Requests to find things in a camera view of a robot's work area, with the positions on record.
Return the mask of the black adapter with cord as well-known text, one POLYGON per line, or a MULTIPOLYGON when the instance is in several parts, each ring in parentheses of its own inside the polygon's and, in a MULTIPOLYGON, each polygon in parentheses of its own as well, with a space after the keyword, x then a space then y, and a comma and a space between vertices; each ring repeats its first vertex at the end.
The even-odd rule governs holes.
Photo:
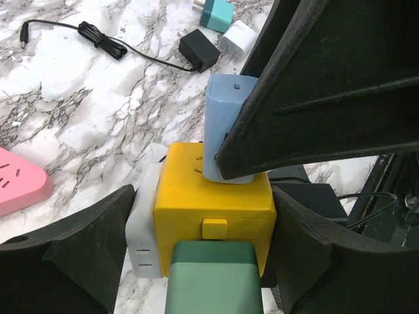
POLYGON ((48 24, 74 29, 81 37, 91 42, 95 48, 99 48, 115 60, 121 60, 128 53, 128 51, 131 50, 146 60, 189 73, 193 73, 195 71, 203 73, 215 65, 220 56, 220 51, 199 29, 195 29, 194 31, 180 38, 178 50, 191 65, 189 68, 187 68, 148 56, 120 39, 107 36, 95 25, 86 21, 81 22, 77 26, 73 26, 61 22, 37 19, 27 20, 22 24, 20 29, 20 42, 22 48, 25 48, 29 42, 29 25, 31 23, 48 24))

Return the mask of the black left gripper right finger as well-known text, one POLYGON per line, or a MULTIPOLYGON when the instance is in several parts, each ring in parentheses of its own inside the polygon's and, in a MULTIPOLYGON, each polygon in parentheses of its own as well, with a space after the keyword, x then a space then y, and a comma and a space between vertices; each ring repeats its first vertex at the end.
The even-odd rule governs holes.
POLYGON ((357 234, 272 191, 284 313, 418 312, 418 249, 357 234))

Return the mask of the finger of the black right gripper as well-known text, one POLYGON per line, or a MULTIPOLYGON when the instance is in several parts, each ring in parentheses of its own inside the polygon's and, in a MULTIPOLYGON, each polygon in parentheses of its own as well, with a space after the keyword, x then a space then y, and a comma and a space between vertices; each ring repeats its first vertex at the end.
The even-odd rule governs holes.
POLYGON ((215 155, 224 179, 418 150, 418 2, 300 1, 215 155))
POLYGON ((300 0, 275 0, 241 75, 260 77, 287 29, 300 0))

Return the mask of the white usb charger plug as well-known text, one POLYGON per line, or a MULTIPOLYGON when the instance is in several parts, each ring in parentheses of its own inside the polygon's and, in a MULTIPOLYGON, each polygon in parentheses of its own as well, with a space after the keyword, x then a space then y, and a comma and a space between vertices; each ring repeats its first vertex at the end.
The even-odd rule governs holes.
POLYGON ((242 61, 251 51, 257 39, 257 32, 237 20, 231 24, 219 41, 219 47, 236 61, 242 61))

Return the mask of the light blue cylinder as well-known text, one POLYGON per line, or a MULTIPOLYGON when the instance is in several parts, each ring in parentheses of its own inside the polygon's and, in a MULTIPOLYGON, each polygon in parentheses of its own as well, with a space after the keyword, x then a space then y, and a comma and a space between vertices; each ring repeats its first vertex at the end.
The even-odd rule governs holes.
POLYGON ((215 155, 256 82, 255 77, 233 74, 218 74, 209 78, 205 100, 202 167, 203 176, 207 180, 228 184, 247 184, 253 180, 253 175, 225 180, 215 163, 215 155))

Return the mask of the pink power strip socket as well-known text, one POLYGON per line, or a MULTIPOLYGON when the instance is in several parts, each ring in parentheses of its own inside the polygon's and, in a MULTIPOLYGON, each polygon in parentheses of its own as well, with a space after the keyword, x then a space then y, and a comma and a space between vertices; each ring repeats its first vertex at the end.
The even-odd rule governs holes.
POLYGON ((47 200, 53 190, 45 170, 1 148, 1 216, 47 200))

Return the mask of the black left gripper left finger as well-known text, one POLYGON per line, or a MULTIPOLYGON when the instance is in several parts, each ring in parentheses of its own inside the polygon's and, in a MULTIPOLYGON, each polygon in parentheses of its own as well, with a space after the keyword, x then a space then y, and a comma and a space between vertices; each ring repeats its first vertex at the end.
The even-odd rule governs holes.
POLYGON ((113 313, 136 191, 1 244, 2 313, 113 313))

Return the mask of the teal usb charger plug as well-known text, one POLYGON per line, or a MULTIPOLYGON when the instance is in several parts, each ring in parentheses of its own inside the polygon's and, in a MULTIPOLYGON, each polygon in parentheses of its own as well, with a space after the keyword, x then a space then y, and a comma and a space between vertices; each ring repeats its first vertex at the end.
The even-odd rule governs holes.
POLYGON ((202 27, 225 33, 234 15, 234 5, 225 0, 193 1, 193 11, 200 13, 202 27))

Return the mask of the yellow plug adapter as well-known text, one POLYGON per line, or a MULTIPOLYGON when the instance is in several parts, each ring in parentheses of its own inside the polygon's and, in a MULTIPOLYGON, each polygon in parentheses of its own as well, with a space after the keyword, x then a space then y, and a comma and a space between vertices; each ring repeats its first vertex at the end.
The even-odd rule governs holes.
POLYGON ((203 153, 203 143, 168 149, 153 209, 162 274, 169 274, 177 242, 202 239, 252 243, 263 274, 276 221, 268 176, 258 173, 246 184, 209 181, 203 153))

